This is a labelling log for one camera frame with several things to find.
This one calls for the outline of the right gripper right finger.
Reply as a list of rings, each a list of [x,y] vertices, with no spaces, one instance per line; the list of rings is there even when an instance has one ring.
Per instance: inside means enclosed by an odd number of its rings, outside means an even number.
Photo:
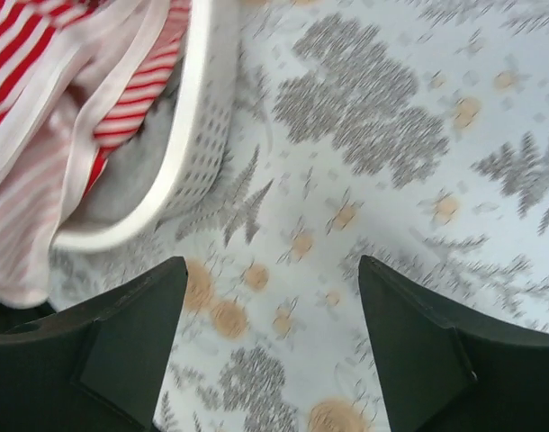
[[[362,256],[358,285],[393,431],[549,431],[549,334]]]

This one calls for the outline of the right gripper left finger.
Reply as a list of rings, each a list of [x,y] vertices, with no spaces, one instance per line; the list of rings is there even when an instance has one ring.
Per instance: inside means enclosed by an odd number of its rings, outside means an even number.
[[[0,431],[152,431],[187,285],[174,256],[62,311],[0,303]]]

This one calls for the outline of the red white striped tank top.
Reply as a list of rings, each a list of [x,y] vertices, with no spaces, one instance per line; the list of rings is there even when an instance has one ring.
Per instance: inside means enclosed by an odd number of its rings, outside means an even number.
[[[167,85],[191,7],[0,1],[3,305],[48,299],[56,232]]]

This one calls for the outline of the grey garment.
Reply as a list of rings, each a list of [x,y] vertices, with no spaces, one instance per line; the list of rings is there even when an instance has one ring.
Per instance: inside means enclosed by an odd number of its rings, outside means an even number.
[[[88,196],[67,220],[72,225],[110,225],[141,202],[160,169],[182,77],[179,60],[165,89],[149,108],[137,133],[116,149]]]

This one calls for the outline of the floral table mat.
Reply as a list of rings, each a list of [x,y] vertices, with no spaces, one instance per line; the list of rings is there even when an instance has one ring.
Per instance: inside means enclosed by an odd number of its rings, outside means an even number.
[[[165,431],[386,431],[358,262],[549,333],[549,1],[247,1],[211,193],[56,253],[61,309],[192,277]]]

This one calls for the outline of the white laundry basket left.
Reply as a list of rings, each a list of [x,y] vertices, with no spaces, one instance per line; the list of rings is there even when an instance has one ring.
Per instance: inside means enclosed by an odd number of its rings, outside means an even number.
[[[111,224],[70,220],[57,249],[105,251],[130,241],[167,208],[191,210],[213,184],[228,140],[239,58],[239,3],[194,1],[165,153],[138,205]]]

